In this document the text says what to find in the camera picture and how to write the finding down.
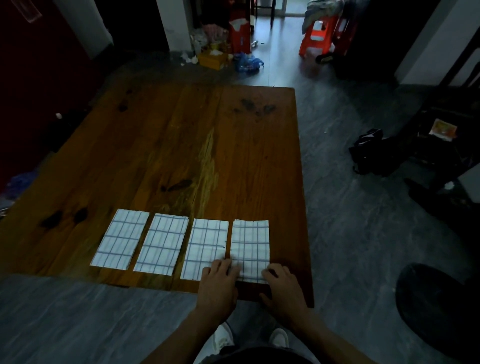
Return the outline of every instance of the hand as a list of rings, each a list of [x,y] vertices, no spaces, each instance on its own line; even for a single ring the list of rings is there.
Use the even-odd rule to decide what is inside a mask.
[[[272,291],[270,300],[263,293],[260,298],[273,317],[283,326],[297,331],[310,320],[310,310],[303,297],[303,292],[297,277],[290,273],[287,267],[272,263],[262,271]]]
[[[231,264],[231,259],[214,260],[211,267],[202,270],[196,310],[215,328],[225,322],[237,305],[239,293],[235,281],[240,266],[232,267],[227,274]]]

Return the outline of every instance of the white sneaker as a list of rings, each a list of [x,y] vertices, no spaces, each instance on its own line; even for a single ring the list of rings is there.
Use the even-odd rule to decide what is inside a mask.
[[[216,328],[212,335],[212,342],[215,354],[219,354],[220,350],[225,346],[235,345],[233,342],[232,330],[230,330],[230,326],[228,326],[226,322]]]
[[[288,335],[284,329],[276,328],[270,335],[268,343],[280,348],[288,348]]]

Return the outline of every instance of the person's left hand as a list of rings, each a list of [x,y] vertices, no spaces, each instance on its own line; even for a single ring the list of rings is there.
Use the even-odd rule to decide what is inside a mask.
[[[237,305],[235,281],[240,266],[232,267],[228,272],[231,264],[231,259],[214,260],[211,267],[202,270],[196,310],[208,317],[215,328],[226,321]]]

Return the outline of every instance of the cloth on stool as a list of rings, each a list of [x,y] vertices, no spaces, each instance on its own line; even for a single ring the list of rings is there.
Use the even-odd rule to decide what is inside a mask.
[[[313,0],[307,4],[305,19],[301,26],[302,34],[307,32],[308,27],[318,19],[338,15],[343,10],[343,0]]]

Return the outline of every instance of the wooden table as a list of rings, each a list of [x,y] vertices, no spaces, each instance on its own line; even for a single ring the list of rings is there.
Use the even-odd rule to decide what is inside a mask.
[[[190,217],[173,276],[133,272],[147,228],[128,270],[89,265],[118,208]],[[0,223],[0,260],[9,273],[197,292],[180,279],[192,218],[230,221],[227,255],[234,219],[269,220],[271,262],[313,306],[292,88],[113,86]],[[238,288],[246,300],[268,290]]]

